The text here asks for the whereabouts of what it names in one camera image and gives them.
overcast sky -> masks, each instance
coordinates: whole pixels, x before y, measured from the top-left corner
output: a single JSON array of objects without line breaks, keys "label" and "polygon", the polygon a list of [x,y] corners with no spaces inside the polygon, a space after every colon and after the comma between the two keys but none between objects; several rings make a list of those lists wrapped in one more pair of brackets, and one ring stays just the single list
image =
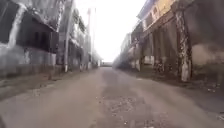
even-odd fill
[{"label": "overcast sky", "polygon": [[95,49],[102,59],[112,62],[120,53],[126,33],[137,22],[137,14],[145,0],[76,0],[77,8],[87,22],[88,7],[96,7]]}]

weathered wall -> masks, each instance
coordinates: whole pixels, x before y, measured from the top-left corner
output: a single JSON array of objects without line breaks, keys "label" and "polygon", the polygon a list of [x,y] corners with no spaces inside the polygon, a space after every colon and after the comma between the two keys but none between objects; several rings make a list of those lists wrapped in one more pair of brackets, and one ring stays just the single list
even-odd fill
[{"label": "weathered wall", "polygon": [[60,27],[60,20],[65,9],[64,5],[71,0],[12,0],[34,9],[41,19],[55,30]]},{"label": "weathered wall", "polygon": [[224,1],[197,0],[185,11],[197,74],[223,74]]},{"label": "weathered wall", "polygon": [[155,5],[158,7],[159,15],[162,16],[170,10],[174,0],[158,0]]},{"label": "weathered wall", "polygon": [[69,42],[68,49],[68,67],[69,70],[79,69],[82,61],[83,51],[73,42]]},{"label": "weathered wall", "polygon": [[[57,64],[58,65],[63,65],[64,64],[64,53],[65,53],[65,43],[66,43],[66,34],[68,31],[68,23],[69,23],[69,17],[71,14],[71,9],[72,9],[72,0],[66,0],[66,2],[64,3],[64,11],[62,13],[62,19],[61,19],[61,24],[60,24],[60,29],[59,29],[59,45],[58,45],[58,52],[57,52]],[[81,31],[80,29],[80,22],[82,22],[79,18],[79,13],[77,9],[72,10],[72,22],[71,22],[71,27],[69,30],[69,35],[70,35],[70,39],[72,40],[73,43],[76,44],[76,46],[70,45],[69,43],[69,47],[71,46],[73,49],[73,47],[77,47],[79,46],[79,48],[83,48],[84,47],[84,42],[85,42],[85,33]],[[82,54],[81,56],[83,56],[83,52],[82,50],[78,50],[76,48],[74,48],[74,50],[76,50],[76,52],[78,52],[78,54]],[[80,63],[80,57],[76,58],[76,55],[74,54],[69,55],[68,58],[68,64],[70,67],[74,68],[76,67],[77,63]]]},{"label": "weathered wall", "polygon": [[121,44],[121,52],[127,52],[128,49],[130,48],[130,45],[131,45],[131,34],[128,33]]},{"label": "weathered wall", "polygon": [[23,6],[5,4],[4,13],[0,11],[0,31],[7,32],[0,34],[0,76],[47,71],[55,66],[57,34]]},{"label": "weathered wall", "polygon": [[144,33],[143,50],[144,57],[156,70],[177,75],[177,31],[172,12],[165,14]]}]

facade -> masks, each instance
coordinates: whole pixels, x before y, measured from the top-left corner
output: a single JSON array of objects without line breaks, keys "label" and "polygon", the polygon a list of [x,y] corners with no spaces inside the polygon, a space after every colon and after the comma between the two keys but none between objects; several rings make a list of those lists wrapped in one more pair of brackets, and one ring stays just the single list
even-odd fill
[{"label": "facade", "polygon": [[0,1],[0,77],[59,71],[66,56],[69,69],[80,69],[91,42],[72,0],[13,1]]},{"label": "facade", "polygon": [[137,16],[146,31],[153,23],[171,9],[175,0],[147,0]]},{"label": "facade", "polygon": [[128,33],[128,34],[125,36],[125,38],[124,38],[124,40],[123,40],[123,43],[122,43],[122,45],[121,45],[121,52],[125,52],[125,51],[127,51],[128,48],[129,48],[130,45],[131,45],[131,42],[132,42],[132,40],[131,40],[131,34]]},{"label": "facade", "polygon": [[140,67],[140,52],[141,52],[141,36],[143,33],[143,26],[142,21],[137,22],[136,26],[134,27],[131,37],[132,37],[132,47],[129,50],[132,53],[132,67],[141,70]]}]

alley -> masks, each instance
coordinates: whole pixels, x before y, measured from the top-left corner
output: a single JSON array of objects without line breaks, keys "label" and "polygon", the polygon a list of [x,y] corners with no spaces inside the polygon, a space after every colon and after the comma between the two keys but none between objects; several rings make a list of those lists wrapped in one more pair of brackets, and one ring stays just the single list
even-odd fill
[{"label": "alley", "polygon": [[112,68],[0,102],[1,128],[223,128],[178,87]]}]

old building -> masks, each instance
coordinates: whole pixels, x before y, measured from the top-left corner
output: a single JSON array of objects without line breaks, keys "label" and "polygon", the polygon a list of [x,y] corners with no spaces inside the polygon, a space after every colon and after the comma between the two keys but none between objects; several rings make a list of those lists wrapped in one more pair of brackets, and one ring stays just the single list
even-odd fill
[{"label": "old building", "polygon": [[90,53],[89,35],[72,0],[13,1],[0,1],[1,77],[52,72],[64,65],[80,69],[85,57],[91,60],[84,55]]},{"label": "old building", "polygon": [[143,34],[143,26],[142,21],[138,21],[135,25],[132,33],[131,33],[131,39],[132,39],[132,48],[130,49],[133,51],[133,64],[135,65],[135,68],[137,68],[139,71],[141,70],[140,62],[141,62],[141,36]]},{"label": "old building", "polygon": [[131,34],[128,33],[125,36],[125,38],[124,38],[124,40],[123,40],[123,42],[121,44],[121,52],[127,51],[129,49],[130,45],[131,45]]},{"label": "old building", "polygon": [[222,5],[221,0],[147,1],[138,15],[145,60],[182,81],[198,74],[223,81]]}]

